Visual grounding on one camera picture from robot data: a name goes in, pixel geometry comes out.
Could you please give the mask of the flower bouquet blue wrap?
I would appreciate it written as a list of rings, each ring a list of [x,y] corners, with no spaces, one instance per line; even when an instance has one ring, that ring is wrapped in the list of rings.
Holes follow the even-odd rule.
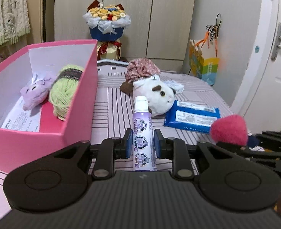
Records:
[[[94,0],[82,17],[89,26],[90,36],[98,41],[98,60],[120,60],[122,47],[120,38],[124,29],[131,24],[131,18],[122,4],[104,6],[103,3]]]

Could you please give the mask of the grey wardrobe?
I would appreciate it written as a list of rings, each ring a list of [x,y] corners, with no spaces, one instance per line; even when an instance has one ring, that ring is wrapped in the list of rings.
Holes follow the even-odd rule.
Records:
[[[56,40],[89,39],[83,19],[94,0],[55,0]],[[97,0],[104,6],[121,4],[131,18],[124,30],[121,55],[146,57],[163,70],[181,71],[192,21],[194,0]]]

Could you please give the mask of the colourful paper gift bag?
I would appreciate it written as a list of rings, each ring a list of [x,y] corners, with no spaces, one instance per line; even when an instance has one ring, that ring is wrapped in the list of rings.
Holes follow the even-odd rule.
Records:
[[[198,79],[213,86],[216,81],[220,58],[218,56],[218,41],[210,39],[207,31],[202,40],[189,41],[190,73]]]

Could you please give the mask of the green yarn ball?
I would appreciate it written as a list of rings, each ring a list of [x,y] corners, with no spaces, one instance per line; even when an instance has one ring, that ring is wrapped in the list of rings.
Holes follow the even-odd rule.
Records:
[[[68,64],[59,72],[49,92],[49,102],[53,106],[53,114],[64,121],[71,102],[78,88],[84,67]]]

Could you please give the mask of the purple white bottle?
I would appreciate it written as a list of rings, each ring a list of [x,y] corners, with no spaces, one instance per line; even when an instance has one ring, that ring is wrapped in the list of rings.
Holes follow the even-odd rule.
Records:
[[[137,96],[133,105],[133,170],[153,172],[157,170],[156,153],[148,100],[145,96]]]

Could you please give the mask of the white door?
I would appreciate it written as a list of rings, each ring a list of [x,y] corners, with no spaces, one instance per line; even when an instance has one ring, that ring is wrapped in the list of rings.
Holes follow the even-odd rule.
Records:
[[[251,132],[281,131],[281,49],[271,61],[279,22],[281,0],[262,0],[254,48],[231,106]]]

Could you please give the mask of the red card in box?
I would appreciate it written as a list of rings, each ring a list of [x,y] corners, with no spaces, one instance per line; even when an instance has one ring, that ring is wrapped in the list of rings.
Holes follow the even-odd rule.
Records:
[[[46,99],[41,106],[41,121],[39,132],[61,133],[64,121],[53,114],[53,105]]]

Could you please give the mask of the pink felt heart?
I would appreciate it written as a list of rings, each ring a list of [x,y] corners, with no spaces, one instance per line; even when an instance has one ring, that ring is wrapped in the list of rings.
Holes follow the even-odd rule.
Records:
[[[216,143],[245,146],[248,141],[246,122],[237,114],[219,118],[210,127],[210,137]]]

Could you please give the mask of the purple plush toy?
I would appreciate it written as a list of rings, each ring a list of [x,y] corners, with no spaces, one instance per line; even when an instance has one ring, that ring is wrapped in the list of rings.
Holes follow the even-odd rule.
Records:
[[[23,109],[30,111],[46,100],[56,79],[54,74],[47,74],[44,78],[23,87],[20,90],[24,101]]]

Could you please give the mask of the pink storage box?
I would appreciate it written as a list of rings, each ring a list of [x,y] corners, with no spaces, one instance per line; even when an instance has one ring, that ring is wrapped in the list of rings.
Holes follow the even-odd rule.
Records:
[[[83,68],[67,117],[58,119],[50,102],[23,110],[21,89],[57,75],[68,65]],[[0,63],[0,171],[8,173],[77,141],[91,138],[97,94],[97,41],[31,44]]]

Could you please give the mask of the white brown plush toy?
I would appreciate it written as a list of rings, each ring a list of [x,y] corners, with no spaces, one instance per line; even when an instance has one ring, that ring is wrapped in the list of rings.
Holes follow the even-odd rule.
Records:
[[[145,96],[152,117],[164,115],[171,109],[175,101],[176,91],[160,80],[157,75],[134,81],[123,82],[120,90],[125,94],[132,94],[133,98]]]

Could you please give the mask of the small white tissue pack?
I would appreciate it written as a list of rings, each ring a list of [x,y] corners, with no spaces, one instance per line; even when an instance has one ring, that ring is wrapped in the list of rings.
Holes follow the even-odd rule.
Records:
[[[175,91],[175,94],[181,94],[184,91],[184,86],[175,80],[166,80],[164,83],[172,88]]]

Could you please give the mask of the pink floral scrunchie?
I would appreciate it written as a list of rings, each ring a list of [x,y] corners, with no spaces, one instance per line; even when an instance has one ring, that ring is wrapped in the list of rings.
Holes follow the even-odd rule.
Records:
[[[125,81],[133,83],[135,81],[160,75],[159,67],[150,59],[136,58],[128,63],[125,73]]]

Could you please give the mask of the white paper sheet in box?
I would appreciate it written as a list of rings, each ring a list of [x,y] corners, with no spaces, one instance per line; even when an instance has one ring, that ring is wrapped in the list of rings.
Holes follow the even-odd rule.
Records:
[[[38,132],[41,121],[41,106],[38,105],[30,111],[23,109],[22,96],[14,105],[8,106],[0,120],[0,128],[15,131]]]

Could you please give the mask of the blue wet wipes pack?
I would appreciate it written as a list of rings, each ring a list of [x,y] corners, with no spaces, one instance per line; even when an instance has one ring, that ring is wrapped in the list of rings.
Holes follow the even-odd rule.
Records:
[[[219,108],[175,100],[165,114],[164,126],[209,134],[211,125],[219,118]]]

